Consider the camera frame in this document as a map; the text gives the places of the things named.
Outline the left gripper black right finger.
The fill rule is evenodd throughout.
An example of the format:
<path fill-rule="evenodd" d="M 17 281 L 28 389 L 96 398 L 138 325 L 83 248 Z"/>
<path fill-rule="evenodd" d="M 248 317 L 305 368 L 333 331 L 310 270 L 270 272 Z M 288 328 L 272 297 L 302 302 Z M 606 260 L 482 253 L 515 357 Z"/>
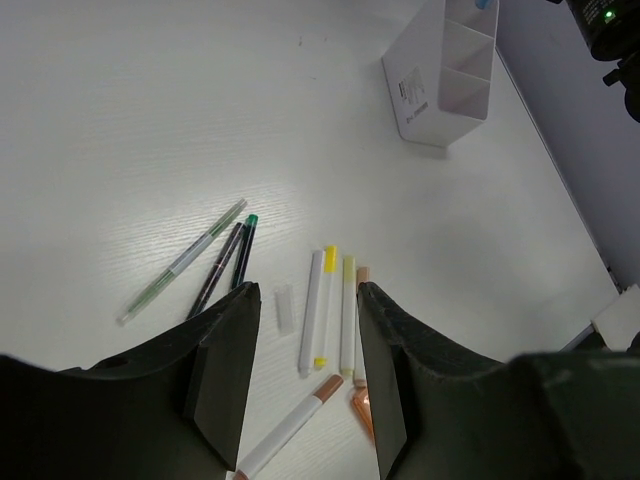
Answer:
<path fill-rule="evenodd" d="M 635 479 L 639 346 L 501 363 L 358 289 L 384 479 Z"/>

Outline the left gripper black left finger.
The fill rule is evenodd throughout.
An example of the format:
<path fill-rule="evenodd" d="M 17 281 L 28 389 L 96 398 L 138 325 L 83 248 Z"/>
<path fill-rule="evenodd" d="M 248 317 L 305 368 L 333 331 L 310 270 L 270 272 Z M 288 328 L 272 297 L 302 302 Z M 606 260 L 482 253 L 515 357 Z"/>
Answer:
<path fill-rule="evenodd" d="M 261 292 L 88 369 L 1 359 L 5 479 L 222 479 L 238 461 Z"/>

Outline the orange correction tape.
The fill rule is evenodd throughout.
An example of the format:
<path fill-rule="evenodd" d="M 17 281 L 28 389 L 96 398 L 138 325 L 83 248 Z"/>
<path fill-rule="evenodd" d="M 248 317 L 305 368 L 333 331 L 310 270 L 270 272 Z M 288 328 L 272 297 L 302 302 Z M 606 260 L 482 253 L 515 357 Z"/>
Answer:
<path fill-rule="evenodd" d="M 359 420 L 364 432 L 369 440 L 374 443 L 375 435 L 373 428 L 373 420 L 371 414 L 371 406 L 369 392 L 366 387 L 356 387 L 351 397 L 351 407 Z"/>

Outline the white marker plain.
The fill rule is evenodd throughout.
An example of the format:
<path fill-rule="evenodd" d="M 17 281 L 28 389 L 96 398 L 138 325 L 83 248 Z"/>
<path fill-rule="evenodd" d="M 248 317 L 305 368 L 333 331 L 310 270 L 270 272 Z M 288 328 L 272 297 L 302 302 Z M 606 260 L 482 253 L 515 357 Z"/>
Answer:
<path fill-rule="evenodd" d="M 298 371 L 301 378 L 307 378 L 311 374 L 314 365 L 314 331 L 324 261 L 324 250 L 316 250 L 313 252 L 298 361 Z"/>

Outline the white marker pale yellow cap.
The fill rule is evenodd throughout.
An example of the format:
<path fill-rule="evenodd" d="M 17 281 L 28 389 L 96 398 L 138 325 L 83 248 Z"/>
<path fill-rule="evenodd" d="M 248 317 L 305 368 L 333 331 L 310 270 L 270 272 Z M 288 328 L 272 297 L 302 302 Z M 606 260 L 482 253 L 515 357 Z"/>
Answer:
<path fill-rule="evenodd" d="M 342 326 L 340 370 L 345 377 L 355 369 L 356 261 L 352 255 L 343 259 Z"/>

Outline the blue correction tape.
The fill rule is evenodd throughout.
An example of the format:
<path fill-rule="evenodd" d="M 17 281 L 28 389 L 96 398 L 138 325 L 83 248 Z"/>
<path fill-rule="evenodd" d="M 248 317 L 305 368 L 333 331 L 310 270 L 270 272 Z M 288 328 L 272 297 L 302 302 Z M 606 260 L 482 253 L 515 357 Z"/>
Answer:
<path fill-rule="evenodd" d="M 489 9 L 496 0 L 475 0 L 475 6 L 480 10 Z"/>

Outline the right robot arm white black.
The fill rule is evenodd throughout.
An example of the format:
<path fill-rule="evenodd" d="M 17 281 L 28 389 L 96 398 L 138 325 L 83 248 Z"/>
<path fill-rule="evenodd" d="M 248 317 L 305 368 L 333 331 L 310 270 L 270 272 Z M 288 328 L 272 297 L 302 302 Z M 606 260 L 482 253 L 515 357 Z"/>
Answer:
<path fill-rule="evenodd" d="M 616 62 L 603 82 L 624 87 L 626 111 L 639 122 L 639 0 L 568 0 L 567 6 L 591 56 Z"/>

